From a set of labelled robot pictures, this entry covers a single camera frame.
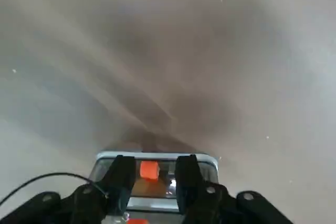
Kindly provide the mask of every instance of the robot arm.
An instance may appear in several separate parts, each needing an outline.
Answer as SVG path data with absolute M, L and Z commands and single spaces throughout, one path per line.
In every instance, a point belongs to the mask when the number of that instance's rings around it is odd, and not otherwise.
M 79 186 L 64 199 L 52 191 L 38 194 L 0 224 L 99 224 L 107 215 L 124 214 L 135 178 L 135 158 L 119 155 L 102 180 Z M 205 181 L 195 155 L 177 159 L 175 178 L 182 224 L 292 224 L 257 192 L 244 191 L 233 198 L 225 186 Z

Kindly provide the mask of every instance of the gray floor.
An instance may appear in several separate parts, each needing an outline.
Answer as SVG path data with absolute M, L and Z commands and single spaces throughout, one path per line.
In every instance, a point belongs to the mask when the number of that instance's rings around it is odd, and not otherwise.
M 216 156 L 295 223 L 336 213 L 335 0 L 0 0 L 5 195 L 133 127 Z M 19 193 L 4 215 L 47 179 Z

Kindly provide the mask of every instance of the orange block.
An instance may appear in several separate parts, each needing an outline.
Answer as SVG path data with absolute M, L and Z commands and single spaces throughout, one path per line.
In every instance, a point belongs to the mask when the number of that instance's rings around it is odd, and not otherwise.
M 156 161 L 141 161 L 140 177 L 157 180 L 159 171 L 159 164 Z
M 127 221 L 127 224 L 149 224 L 149 222 L 143 219 L 130 219 Z

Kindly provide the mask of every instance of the wire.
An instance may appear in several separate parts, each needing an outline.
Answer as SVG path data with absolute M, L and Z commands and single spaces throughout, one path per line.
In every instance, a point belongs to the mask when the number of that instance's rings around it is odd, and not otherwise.
M 69 177 L 80 178 L 80 179 L 84 180 L 85 182 L 87 182 L 88 184 L 90 184 L 91 186 L 93 186 L 98 191 L 100 191 L 106 198 L 108 197 L 108 194 L 100 186 L 98 186 L 97 183 L 95 183 L 94 181 L 92 181 L 88 178 L 85 178 L 81 175 L 78 175 L 78 174 L 75 174 L 75 173 L 46 173 L 46 174 L 34 177 L 34 178 L 24 182 L 22 185 L 18 186 L 16 189 L 11 191 L 6 197 L 4 197 L 0 201 L 0 206 L 2 206 L 3 203 L 5 203 L 9 198 L 11 198 L 11 196 L 16 194 L 19 190 L 28 186 L 29 184 L 31 184 L 31 183 L 39 180 L 39 179 L 46 178 L 46 177 L 53 177 L 53 176 L 69 176 Z

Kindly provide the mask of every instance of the floor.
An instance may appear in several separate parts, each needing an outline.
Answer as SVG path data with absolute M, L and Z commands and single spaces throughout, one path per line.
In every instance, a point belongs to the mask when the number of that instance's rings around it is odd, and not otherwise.
M 334 223 L 334 0 L 0 0 L 1 195 L 88 175 L 133 128 L 219 160 L 295 223 Z M 80 182 L 46 179 L 66 195 Z

